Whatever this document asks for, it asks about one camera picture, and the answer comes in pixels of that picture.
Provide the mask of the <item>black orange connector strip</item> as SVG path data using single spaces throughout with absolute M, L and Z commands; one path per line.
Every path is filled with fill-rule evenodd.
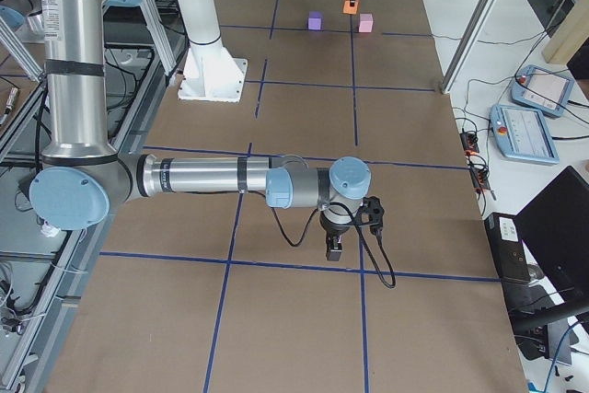
M 459 136 L 475 192 L 481 195 L 488 191 L 491 197 L 495 198 L 489 181 L 489 164 L 479 151 L 477 134 L 474 131 L 462 130 Z

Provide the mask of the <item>pink foam block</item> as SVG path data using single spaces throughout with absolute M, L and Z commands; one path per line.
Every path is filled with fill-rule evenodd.
M 374 18 L 372 14 L 362 13 L 359 16 L 358 32 L 371 33 L 373 30 Z

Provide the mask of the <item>wooden board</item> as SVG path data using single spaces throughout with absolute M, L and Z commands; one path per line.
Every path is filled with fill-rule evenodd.
M 548 64 L 567 64 L 588 39 L 589 0 L 577 0 L 542 51 Z

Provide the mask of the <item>blue teach pendant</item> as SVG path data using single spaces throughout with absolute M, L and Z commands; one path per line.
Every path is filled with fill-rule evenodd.
M 542 111 L 559 118 L 572 93 L 573 81 L 533 64 L 526 65 L 515 76 L 511 97 L 516 104 Z
M 490 109 L 495 142 L 511 160 L 557 165 L 560 162 L 540 110 L 496 104 Z

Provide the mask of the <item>purple foam block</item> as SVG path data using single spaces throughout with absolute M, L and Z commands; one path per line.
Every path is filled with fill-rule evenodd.
M 310 11 L 307 18 L 309 30 L 322 30 L 323 15 L 319 11 Z

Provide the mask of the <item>near blue teach pendant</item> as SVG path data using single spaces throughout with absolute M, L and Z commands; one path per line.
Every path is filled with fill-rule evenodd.
M 557 165 L 560 162 L 540 110 L 496 104 L 490 109 L 495 142 L 511 160 Z

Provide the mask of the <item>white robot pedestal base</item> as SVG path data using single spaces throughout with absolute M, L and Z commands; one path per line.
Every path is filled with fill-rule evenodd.
M 178 0 L 178 4 L 190 44 L 179 98 L 240 101 L 248 61 L 232 57 L 224 46 L 214 0 Z

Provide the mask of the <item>brown paper table cover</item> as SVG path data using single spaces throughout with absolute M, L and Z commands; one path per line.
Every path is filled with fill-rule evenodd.
M 422 0 L 215 0 L 249 60 L 238 103 L 170 89 L 161 157 L 360 156 L 386 209 L 397 285 L 349 231 L 336 262 L 317 190 L 161 193 L 122 206 L 49 392 L 523 392 L 525 375 L 463 163 Z

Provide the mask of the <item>orange foam block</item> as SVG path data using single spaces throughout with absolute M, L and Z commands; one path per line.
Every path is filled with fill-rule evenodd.
M 344 0 L 342 12 L 347 15 L 355 15 L 358 12 L 359 0 Z

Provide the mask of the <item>aluminium frame post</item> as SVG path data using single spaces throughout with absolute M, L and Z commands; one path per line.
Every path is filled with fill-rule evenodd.
M 472 51 L 479 35 L 485 25 L 497 0 L 479 0 L 473 14 L 467 24 L 460 43 L 456 48 L 453 58 L 446 70 L 444 79 L 440 85 L 443 94 L 449 94 L 458 75 L 465 67 L 466 61 Z

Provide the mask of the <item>far blue teach pendant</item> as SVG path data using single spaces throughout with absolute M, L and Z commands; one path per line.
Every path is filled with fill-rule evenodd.
M 559 118 L 572 93 L 573 81 L 533 64 L 526 65 L 515 76 L 511 97 L 516 104 L 542 111 Z

